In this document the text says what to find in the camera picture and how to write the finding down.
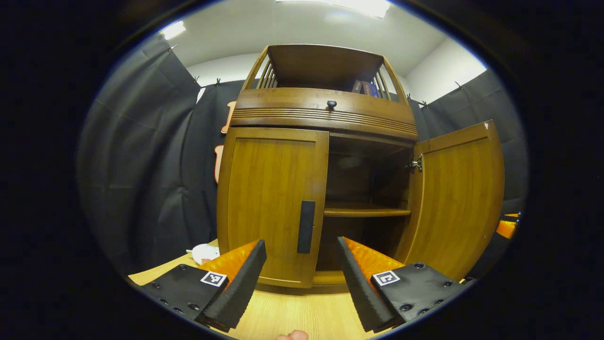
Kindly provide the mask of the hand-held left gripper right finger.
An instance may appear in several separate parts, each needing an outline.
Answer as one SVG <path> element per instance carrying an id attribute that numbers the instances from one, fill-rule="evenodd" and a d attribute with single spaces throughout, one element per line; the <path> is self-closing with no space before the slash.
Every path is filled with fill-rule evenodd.
<path id="1" fill-rule="evenodd" d="M 403 264 L 346 237 L 338 237 L 337 245 L 347 288 L 367 332 L 413 323 L 468 287 L 422 261 Z"/>

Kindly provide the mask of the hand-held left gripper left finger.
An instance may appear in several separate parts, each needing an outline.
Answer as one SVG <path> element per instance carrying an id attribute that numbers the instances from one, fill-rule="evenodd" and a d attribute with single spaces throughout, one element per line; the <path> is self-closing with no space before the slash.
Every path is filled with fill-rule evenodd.
<path id="1" fill-rule="evenodd" d="M 181 317 L 227 333 L 247 309 L 266 258 L 258 239 L 197 267 L 176 265 L 140 290 Z"/>

